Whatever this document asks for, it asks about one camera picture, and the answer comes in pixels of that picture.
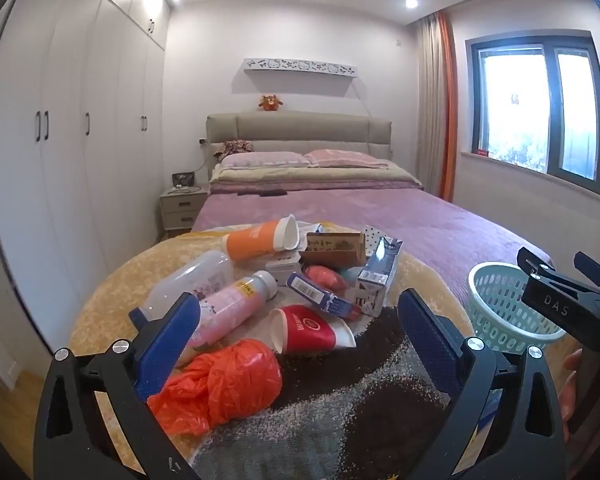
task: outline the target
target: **wardrobe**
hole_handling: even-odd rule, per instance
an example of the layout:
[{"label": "wardrobe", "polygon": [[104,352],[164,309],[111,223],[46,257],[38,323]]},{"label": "wardrobe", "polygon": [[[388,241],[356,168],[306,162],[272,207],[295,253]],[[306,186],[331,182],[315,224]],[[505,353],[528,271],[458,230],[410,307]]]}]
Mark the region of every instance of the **wardrobe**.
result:
[{"label": "wardrobe", "polygon": [[0,38],[0,247],[52,350],[159,232],[164,0],[16,0]]}]

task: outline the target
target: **pink pillow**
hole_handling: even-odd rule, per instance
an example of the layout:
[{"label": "pink pillow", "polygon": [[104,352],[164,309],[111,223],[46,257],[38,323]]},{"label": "pink pillow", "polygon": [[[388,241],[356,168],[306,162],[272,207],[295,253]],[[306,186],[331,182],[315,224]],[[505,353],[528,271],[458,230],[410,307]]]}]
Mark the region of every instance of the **pink pillow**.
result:
[{"label": "pink pillow", "polygon": [[388,168],[384,160],[360,152],[346,150],[313,150],[306,154],[312,163],[321,168]]},{"label": "pink pillow", "polygon": [[308,168],[311,162],[293,152],[253,152],[227,155],[220,166],[226,170],[254,170],[255,168]]}]

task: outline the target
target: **wooden floor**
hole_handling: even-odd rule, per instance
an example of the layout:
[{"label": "wooden floor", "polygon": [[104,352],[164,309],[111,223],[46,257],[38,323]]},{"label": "wooden floor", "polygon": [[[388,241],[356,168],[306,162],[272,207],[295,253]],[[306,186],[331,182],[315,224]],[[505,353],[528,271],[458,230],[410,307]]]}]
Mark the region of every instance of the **wooden floor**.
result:
[{"label": "wooden floor", "polygon": [[33,478],[33,431],[43,380],[28,372],[10,392],[0,384],[0,441],[7,452]]}]

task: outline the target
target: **orange curtain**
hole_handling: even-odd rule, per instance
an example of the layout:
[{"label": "orange curtain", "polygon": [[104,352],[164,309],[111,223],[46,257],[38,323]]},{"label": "orange curtain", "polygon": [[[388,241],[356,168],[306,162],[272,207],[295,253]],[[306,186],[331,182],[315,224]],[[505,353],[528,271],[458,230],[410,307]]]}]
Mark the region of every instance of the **orange curtain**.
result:
[{"label": "orange curtain", "polygon": [[451,202],[454,197],[456,158],[458,154],[458,79],[456,77],[455,46],[451,24],[444,12],[438,12],[437,15],[440,23],[446,69],[446,145],[439,196],[443,200]]}]

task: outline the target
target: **clear plastic bottle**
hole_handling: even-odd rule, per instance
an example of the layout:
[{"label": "clear plastic bottle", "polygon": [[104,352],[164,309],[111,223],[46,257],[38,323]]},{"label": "clear plastic bottle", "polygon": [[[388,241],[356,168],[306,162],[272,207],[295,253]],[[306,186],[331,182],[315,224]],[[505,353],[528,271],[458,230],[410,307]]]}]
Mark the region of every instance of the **clear plastic bottle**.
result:
[{"label": "clear plastic bottle", "polygon": [[260,310],[278,291],[275,278],[259,270],[200,301],[200,324],[188,345],[213,344]]},{"label": "clear plastic bottle", "polygon": [[144,302],[149,321],[162,318],[183,292],[199,300],[225,288],[234,280],[234,267],[221,251],[207,251],[158,282]]}]

